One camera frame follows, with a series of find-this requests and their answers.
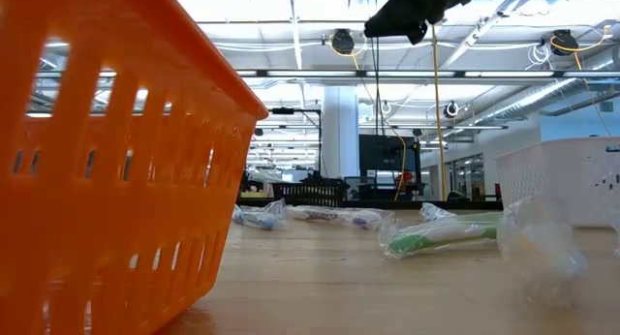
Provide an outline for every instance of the clear plastic wrap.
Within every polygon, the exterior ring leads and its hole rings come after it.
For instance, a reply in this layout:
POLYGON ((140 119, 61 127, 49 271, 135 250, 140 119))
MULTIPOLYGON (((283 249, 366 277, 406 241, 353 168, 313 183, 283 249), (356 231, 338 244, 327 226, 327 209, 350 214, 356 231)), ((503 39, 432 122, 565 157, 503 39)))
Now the clear plastic wrap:
POLYGON ((456 214, 450 213, 447 210, 444 210, 437 205, 431 203, 423 203, 422 209, 419 211, 419 214, 422 216, 425 222, 431 222, 437 219, 456 216, 456 214))
POLYGON ((312 205, 287 206, 287 216, 296 220, 325 220, 356 228, 375 230, 383 220, 393 218, 394 213, 380 209, 329 208, 312 205))
POLYGON ((617 238, 616 238, 617 248, 614 254, 617 258, 620 259, 620 218, 612 220, 611 226, 613 227, 613 229, 616 230, 616 234, 617 234, 617 238))
POLYGON ((571 306, 573 282, 587 271, 564 208, 559 198, 535 195, 508 207, 498 225, 500 251, 528 302, 571 306))
POLYGON ((283 199, 268 204, 265 208, 234 206, 232 220, 240 225, 260 229, 286 229, 287 215, 283 199))
POLYGON ((386 255, 403 259, 448 246, 494 240, 500 216, 499 212, 448 215, 406 228, 397 220, 384 221, 379 243, 386 255))

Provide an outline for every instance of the computer screen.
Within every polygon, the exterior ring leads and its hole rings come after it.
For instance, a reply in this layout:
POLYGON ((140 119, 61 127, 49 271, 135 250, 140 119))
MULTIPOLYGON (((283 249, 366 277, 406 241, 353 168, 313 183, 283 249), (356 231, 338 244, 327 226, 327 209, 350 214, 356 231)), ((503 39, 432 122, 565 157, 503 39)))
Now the computer screen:
MULTIPOLYGON (((419 152, 414 152, 413 137, 403 137, 407 144, 405 170, 415 171, 419 152)), ((402 169, 403 143, 398 137, 359 136, 359 169, 363 176, 367 170, 397 170, 402 169)))

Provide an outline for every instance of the column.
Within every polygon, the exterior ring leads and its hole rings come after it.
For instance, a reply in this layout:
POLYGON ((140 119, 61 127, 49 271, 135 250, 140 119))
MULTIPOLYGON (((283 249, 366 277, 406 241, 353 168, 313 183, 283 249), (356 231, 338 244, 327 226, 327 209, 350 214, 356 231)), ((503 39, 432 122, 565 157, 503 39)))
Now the column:
POLYGON ((359 176, 357 88, 327 86, 323 101, 323 162, 321 175, 359 176))

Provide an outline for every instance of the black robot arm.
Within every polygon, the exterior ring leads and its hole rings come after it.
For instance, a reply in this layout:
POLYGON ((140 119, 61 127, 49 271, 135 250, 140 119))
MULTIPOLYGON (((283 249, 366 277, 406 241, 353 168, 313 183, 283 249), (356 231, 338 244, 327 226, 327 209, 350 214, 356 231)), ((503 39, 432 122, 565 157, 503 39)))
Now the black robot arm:
POLYGON ((426 21, 434 24, 444 18, 444 12, 457 4, 471 0, 388 0, 365 24, 368 38, 407 36, 412 45, 422 41, 426 21))

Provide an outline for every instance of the table surface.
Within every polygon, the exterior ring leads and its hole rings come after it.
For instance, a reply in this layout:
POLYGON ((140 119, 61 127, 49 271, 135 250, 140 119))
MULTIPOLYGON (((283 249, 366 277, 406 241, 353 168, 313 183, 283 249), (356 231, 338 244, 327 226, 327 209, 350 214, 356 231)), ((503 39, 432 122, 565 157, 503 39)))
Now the table surface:
MULTIPOLYGON (((405 222, 414 212, 398 212, 405 222)), ((215 288, 161 335, 620 334, 620 260, 610 229, 580 229, 590 263, 573 306, 524 303, 493 243, 387 258, 374 232, 291 222, 232 224, 215 288)))

